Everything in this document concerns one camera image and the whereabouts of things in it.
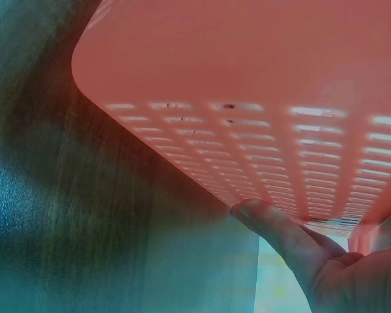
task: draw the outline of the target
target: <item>wooden surface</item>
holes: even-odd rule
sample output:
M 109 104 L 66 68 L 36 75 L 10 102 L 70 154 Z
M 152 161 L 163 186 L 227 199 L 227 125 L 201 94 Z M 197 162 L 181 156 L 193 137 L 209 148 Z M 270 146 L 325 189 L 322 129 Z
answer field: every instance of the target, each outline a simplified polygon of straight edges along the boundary
M 0 0 L 0 313 L 253 312 L 258 238 L 76 88 L 97 0 Z

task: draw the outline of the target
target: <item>plastic basket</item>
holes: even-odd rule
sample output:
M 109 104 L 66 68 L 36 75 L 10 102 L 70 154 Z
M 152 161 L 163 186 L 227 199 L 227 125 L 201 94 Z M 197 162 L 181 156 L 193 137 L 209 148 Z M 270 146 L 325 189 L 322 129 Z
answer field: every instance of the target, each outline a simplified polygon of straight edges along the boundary
M 391 1 L 106 0 L 72 69 L 228 205 L 344 237 L 391 213 Z

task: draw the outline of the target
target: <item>hand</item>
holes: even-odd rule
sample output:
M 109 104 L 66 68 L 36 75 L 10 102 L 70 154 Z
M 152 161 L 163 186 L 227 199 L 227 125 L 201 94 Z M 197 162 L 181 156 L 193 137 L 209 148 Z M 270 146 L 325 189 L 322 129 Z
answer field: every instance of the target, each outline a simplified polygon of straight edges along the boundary
M 314 313 L 391 313 L 391 249 L 363 256 L 293 222 L 271 204 L 245 200 L 231 214 L 275 249 Z

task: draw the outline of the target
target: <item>finger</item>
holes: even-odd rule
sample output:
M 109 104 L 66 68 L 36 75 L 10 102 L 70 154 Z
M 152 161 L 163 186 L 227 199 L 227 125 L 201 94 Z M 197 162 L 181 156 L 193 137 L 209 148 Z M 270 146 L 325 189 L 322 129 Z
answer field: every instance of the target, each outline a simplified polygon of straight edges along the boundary
M 316 274 L 323 268 L 328 253 L 298 224 L 273 205 L 245 200 L 232 209 L 247 227 L 263 237 L 294 272 L 304 291 L 309 290 Z
M 314 239 L 316 243 L 322 246 L 333 258 L 340 257 L 346 253 L 345 249 L 343 249 L 339 244 L 331 240 L 329 237 L 321 233 L 317 233 L 305 226 L 301 226 L 301 228 Z
M 340 258 L 336 258 L 336 261 L 339 261 L 340 263 L 344 264 L 345 267 L 351 266 L 352 264 L 355 264 L 357 261 L 362 259 L 364 255 L 359 252 L 348 252 L 341 256 Z

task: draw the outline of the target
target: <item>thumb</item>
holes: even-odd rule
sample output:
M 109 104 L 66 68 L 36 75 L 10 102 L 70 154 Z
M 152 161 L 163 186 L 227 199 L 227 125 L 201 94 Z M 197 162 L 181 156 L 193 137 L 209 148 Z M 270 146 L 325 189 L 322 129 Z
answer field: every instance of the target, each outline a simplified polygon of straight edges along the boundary
M 245 200 L 231 214 L 256 232 L 275 249 L 307 292 L 328 260 L 327 251 L 298 224 L 275 206 L 258 200 Z

